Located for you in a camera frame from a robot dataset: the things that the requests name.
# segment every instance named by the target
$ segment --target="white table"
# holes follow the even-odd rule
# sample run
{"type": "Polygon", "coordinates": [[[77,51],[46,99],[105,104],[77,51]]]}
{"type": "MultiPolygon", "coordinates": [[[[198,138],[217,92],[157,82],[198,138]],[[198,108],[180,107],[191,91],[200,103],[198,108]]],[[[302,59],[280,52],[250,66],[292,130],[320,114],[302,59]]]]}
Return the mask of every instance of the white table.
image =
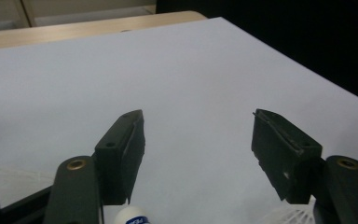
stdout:
{"type": "MultiPolygon", "coordinates": [[[[0,49],[0,167],[53,175],[138,108],[146,153],[132,202],[153,223],[255,223],[279,205],[251,151],[257,108],[324,158],[358,160],[358,98],[223,19],[0,49]]],[[[22,196],[0,192],[3,204],[22,196]]]]}

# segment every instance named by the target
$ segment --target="white object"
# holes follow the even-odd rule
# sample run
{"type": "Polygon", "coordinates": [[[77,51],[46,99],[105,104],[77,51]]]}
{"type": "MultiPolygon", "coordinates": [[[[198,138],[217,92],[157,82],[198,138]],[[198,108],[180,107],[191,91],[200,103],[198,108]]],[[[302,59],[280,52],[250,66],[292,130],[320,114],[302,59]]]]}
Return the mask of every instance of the white object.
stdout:
{"type": "Polygon", "coordinates": [[[282,205],[273,209],[263,217],[257,224],[314,224],[313,206],[315,201],[309,204],[289,204],[282,202],[282,205]]]}
{"type": "Polygon", "coordinates": [[[55,174],[143,109],[131,201],[158,223],[255,223],[281,204],[251,151],[257,108],[358,160],[358,98],[223,19],[0,49],[0,167],[55,174]]]}
{"type": "Polygon", "coordinates": [[[54,174],[0,166],[0,206],[6,206],[53,184],[54,174]]]}
{"type": "Polygon", "coordinates": [[[118,212],[114,224],[147,224],[150,223],[144,210],[136,206],[128,206],[118,212]]]}

